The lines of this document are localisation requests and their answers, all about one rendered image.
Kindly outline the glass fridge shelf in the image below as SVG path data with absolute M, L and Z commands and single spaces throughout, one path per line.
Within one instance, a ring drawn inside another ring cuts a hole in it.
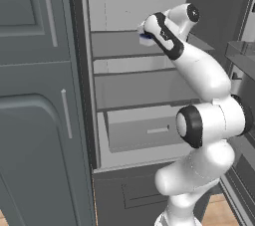
M 97 109 L 198 102 L 177 70 L 95 76 Z
M 163 55 L 158 45 L 142 45 L 136 31 L 92 32 L 91 39 L 96 60 Z

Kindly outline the clear fridge crisper drawer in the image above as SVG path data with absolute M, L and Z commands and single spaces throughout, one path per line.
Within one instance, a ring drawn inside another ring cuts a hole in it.
M 179 107 L 159 106 L 107 112 L 106 121 L 111 152 L 121 152 L 181 143 L 175 124 Z M 168 132 L 151 133 L 168 127 Z

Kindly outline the white and blue milk carton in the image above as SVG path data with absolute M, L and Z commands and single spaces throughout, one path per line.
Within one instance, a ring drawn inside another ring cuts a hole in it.
M 145 34 L 139 35 L 139 42 L 144 46 L 152 46 L 154 44 L 154 40 L 146 36 Z

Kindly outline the grey fridge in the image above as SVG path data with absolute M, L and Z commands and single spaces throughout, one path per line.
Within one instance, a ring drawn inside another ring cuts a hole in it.
M 229 77 L 226 70 L 227 60 L 225 51 L 229 40 L 234 35 L 235 21 L 231 18 L 231 0 L 73 0 L 73 3 L 79 35 L 79 51 L 83 63 L 83 89 L 86 94 L 86 107 L 89 113 L 89 134 L 93 148 L 93 187 L 96 200 L 95 173 L 161 163 L 166 163 L 166 166 L 169 166 L 192 151 L 192 147 L 179 135 L 181 143 L 178 144 L 111 152 L 106 121 L 107 112 L 159 106 L 172 106 L 182 109 L 186 106 L 199 104 L 201 99 L 199 98 L 198 102 L 190 101 L 189 103 L 176 102 L 175 104 L 98 110 L 95 76 L 153 72 L 168 69 L 177 70 L 177 68 L 164 53 L 162 56 L 96 60 L 92 52 L 91 33 L 104 31 L 136 31 L 138 33 L 138 26 L 149 15 L 164 12 L 181 4 L 191 3 L 199 11 L 199 20 L 190 30 L 187 42 L 213 57 Z M 235 162 L 237 152 L 230 143 L 231 138 L 228 138 L 227 142 L 235 152 Z M 220 177 L 217 185 L 210 188 L 200 197 L 194 206 L 193 214 L 201 225 L 202 217 L 211 195 L 223 189 L 221 180 L 226 173 Z

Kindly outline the clear fridge door bin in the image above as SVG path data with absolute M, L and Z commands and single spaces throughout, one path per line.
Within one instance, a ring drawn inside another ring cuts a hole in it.
M 225 57 L 245 75 L 255 81 L 255 43 L 229 42 Z

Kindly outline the grey fridge door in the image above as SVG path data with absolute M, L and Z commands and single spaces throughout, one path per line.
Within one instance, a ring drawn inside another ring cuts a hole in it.
M 234 35 L 229 42 L 255 43 L 255 0 L 231 0 L 231 7 L 231 18 L 235 25 Z M 227 58 L 226 60 L 233 94 L 249 105 L 254 115 L 254 123 L 246 134 L 230 139 L 237 158 L 222 178 L 221 186 L 240 225 L 255 226 L 255 81 Z

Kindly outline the grey freezer drawer front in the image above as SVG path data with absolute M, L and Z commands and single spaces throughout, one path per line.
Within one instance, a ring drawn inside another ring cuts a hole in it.
M 155 173 L 166 163 L 94 174 L 98 226 L 153 226 L 167 197 L 155 188 Z

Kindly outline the tall grey cupboard door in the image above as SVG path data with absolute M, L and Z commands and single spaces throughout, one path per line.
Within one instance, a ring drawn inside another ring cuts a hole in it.
M 95 226 L 84 149 L 70 62 L 0 67 L 0 210 L 9 226 Z

